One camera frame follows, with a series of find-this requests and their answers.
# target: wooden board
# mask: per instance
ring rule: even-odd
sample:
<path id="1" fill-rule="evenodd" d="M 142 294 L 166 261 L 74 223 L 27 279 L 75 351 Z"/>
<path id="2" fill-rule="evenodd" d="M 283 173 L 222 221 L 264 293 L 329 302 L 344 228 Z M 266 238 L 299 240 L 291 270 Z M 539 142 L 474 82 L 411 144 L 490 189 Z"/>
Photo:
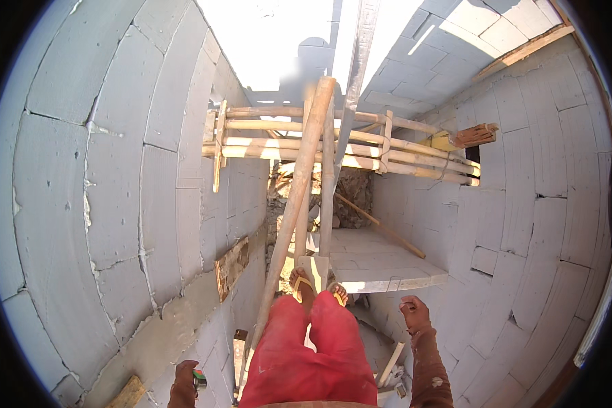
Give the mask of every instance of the wooden board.
<path id="1" fill-rule="evenodd" d="M 236 281 L 249 264 L 249 237 L 242 238 L 224 256 L 215 261 L 215 276 L 218 282 L 220 303 L 236 284 Z"/>
<path id="2" fill-rule="evenodd" d="M 540 48 L 551 44 L 555 40 L 559 40 L 567 34 L 573 33 L 575 28 L 572 25 L 559 25 L 558 27 L 552 28 L 545 32 L 544 34 L 538 35 L 537 37 L 531 39 L 529 42 L 522 44 L 515 48 L 514 50 L 507 52 L 501 58 L 498 58 L 496 61 L 489 64 L 483 70 L 481 70 L 475 77 L 472 78 L 472 81 L 480 81 L 485 77 L 492 75 L 495 72 L 498 72 L 505 67 L 508 67 L 514 64 L 517 61 L 520 61 L 526 58 L 533 52 L 536 52 Z"/>
<path id="3" fill-rule="evenodd" d="M 143 394 L 145 394 L 143 383 L 137 376 L 132 375 L 120 394 L 112 399 L 106 408 L 134 408 Z"/>
<path id="4" fill-rule="evenodd" d="M 236 388 L 240 388 L 240 373 L 245 367 L 245 343 L 247 342 L 247 331 L 237 329 L 234 334 L 234 373 L 236 375 Z"/>

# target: broken wooden board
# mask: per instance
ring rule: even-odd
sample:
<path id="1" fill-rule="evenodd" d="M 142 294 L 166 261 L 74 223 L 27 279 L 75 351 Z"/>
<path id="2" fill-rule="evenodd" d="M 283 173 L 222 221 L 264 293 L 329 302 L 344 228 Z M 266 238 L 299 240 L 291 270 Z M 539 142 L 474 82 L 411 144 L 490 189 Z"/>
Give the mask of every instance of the broken wooden board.
<path id="1" fill-rule="evenodd" d="M 481 123 L 469 129 L 458 131 L 450 138 L 452 145 L 460 149 L 472 148 L 484 143 L 496 142 L 498 125 L 496 123 Z"/>
<path id="2" fill-rule="evenodd" d="M 249 237 L 243 237 L 214 264 L 220 303 L 222 303 L 249 264 Z"/>
<path id="3" fill-rule="evenodd" d="M 106 408 L 134 408 L 145 394 L 145 387 L 140 379 L 132 375 L 127 384 Z"/>
<path id="4" fill-rule="evenodd" d="M 304 268 L 313 289 L 319 293 L 326 290 L 327 277 L 329 275 L 329 257 L 299 257 L 297 265 Z"/>

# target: rope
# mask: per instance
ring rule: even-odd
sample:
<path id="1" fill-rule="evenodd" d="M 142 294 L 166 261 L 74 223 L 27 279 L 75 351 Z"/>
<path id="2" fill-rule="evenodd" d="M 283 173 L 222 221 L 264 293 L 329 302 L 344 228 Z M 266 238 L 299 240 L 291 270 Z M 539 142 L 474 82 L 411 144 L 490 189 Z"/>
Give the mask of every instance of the rope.
<path id="1" fill-rule="evenodd" d="M 444 164 L 444 168 L 442 169 L 442 173 L 440 174 L 440 177 L 438 177 L 438 180 L 441 180 L 444 177 L 444 174 L 446 173 L 446 168 L 449 166 L 449 157 L 451 157 L 451 152 L 447 151 L 446 152 L 446 163 Z"/>

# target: dirt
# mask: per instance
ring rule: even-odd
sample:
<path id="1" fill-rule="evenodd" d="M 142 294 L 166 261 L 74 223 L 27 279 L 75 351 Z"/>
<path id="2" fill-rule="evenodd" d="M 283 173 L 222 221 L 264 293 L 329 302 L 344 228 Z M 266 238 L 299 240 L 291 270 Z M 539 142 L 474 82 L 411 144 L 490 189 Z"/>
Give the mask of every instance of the dirt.
<path id="1" fill-rule="evenodd" d="M 270 260 L 274 252 L 274 246 L 277 241 L 278 230 L 281 229 L 281 221 L 283 212 L 288 201 L 288 193 L 290 192 L 290 183 L 292 175 L 281 177 L 277 173 L 278 163 L 270 171 L 268 180 L 268 207 L 266 217 L 268 219 L 268 244 L 266 248 L 266 273 L 269 270 Z M 312 187 L 310 190 L 310 205 L 309 209 L 314 206 L 322 206 L 322 184 L 321 173 L 314 173 L 312 179 Z M 338 179 L 337 192 L 349 199 L 355 205 L 362 208 L 368 214 L 372 211 L 372 172 L 363 169 L 343 167 L 340 171 Z M 371 223 L 367 218 L 358 214 L 354 209 L 349 208 L 342 200 L 334 198 L 334 218 L 339 219 L 340 228 L 362 228 Z M 309 231 L 318 232 L 320 228 L 319 217 L 309 220 Z M 278 282 L 277 296 L 282 294 L 292 294 L 289 279 L 290 273 L 294 268 L 294 235 L 292 237 L 290 247 L 288 248 L 288 256 L 281 270 L 281 277 Z"/>

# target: concrete block wall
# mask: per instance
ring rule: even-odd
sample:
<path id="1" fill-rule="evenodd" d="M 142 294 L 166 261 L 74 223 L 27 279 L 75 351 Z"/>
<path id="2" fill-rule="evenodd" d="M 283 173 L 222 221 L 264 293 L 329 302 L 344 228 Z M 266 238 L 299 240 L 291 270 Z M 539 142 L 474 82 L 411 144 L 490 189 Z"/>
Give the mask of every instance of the concrete block wall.
<path id="1" fill-rule="evenodd" d="M 390 109 L 404 118 L 428 112 L 471 86 L 495 58 L 562 23 L 548 0 L 418 3 L 364 89 L 359 110 Z"/>
<path id="2" fill-rule="evenodd" d="M 16 60 L 0 102 L 0 298 L 64 405 L 92 406 L 98 377 L 111 392 L 138 371 L 146 401 L 162 404 L 169 387 L 155 381 L 174 359 L 143 369 L 124 347 L 190 283 L 193 296 L 217 295 L 213 260 L 264 222 L 266 160 L 230 160 L 212 192 L 209 99 L 249 106 L 194 1 L 56 1 Z M 264 249 L 250 258 L 244 290 L 223 305 L 213 296 L 212 324 L 192 322 L 185 345 L 205 347 L 198 360 L 226 385 L 213 388 L 220 404 L 233 330 L 253 329 L 264 283 Z M 114 359 L 118 377 L 105 369 Z"/>
<path id="3" fill-rule="evenodd" d="M 373 215 L 449 278 L 371 294 L 372 312 L 402 338 L 399 297 L 424 300 L 458 406 L 532 406 L 594 314 L 612 257 L 612 137 L 596 80 L 564 37 L 419 117 L 450 131 L 499 125 L 480 146 L 479 188 L 376 176 Z"/>

